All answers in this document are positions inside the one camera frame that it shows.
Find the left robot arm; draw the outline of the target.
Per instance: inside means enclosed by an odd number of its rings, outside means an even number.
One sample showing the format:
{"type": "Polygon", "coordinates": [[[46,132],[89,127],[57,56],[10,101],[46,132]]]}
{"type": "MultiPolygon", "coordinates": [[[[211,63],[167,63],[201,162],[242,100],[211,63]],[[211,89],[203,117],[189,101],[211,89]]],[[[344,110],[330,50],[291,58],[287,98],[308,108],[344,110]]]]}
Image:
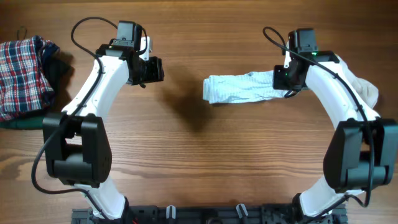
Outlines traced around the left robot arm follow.
{"type": "Polygon", "coordinates": [[[93,56],[93,69],[74,99],[61,113],[43,120],[44,145],[31,171],[33,186],[49,195],[81,193],[90,208],[74,223],[135,223],[128,199],[109,176],[112,152],[104,127],[113,101],[123,85],[164,80],[160,58],[151,56],[145,28],[119,21],[116,37],[93,56]]]}

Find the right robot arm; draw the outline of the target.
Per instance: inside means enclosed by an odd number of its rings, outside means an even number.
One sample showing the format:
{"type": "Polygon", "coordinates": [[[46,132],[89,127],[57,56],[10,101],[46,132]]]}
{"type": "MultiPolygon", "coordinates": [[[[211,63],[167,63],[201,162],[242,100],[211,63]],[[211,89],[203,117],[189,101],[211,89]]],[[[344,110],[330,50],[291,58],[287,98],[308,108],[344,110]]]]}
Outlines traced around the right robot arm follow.
{"type": "Polygon", "coordinates": [[[356,92],[332,51],[318,48],[312,28],[293,30],[278,44],[285,57],[273,71],[273,89],[291,98],[311,90],[335,129],[323,159],[323,176],[293,200],[295,219],[310,223],[353,199],[361,207],[372,191],[391,182],[397,155],[397,122],[383,119],[356,92]]]}

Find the light blue striped baby pants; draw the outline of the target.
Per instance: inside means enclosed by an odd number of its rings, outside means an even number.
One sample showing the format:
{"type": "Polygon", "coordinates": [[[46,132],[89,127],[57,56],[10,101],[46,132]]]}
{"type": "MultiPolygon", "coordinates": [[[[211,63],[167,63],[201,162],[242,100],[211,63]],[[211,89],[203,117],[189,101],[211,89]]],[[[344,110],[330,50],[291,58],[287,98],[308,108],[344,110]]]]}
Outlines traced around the light blue striped baby pants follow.
{"type": "Polygon", "coordinates": [[[210,75],[203,81],[203,99],[209,104],[254,103],[283,98],[286,93],[273,88],[273,71],[210,75]]]}

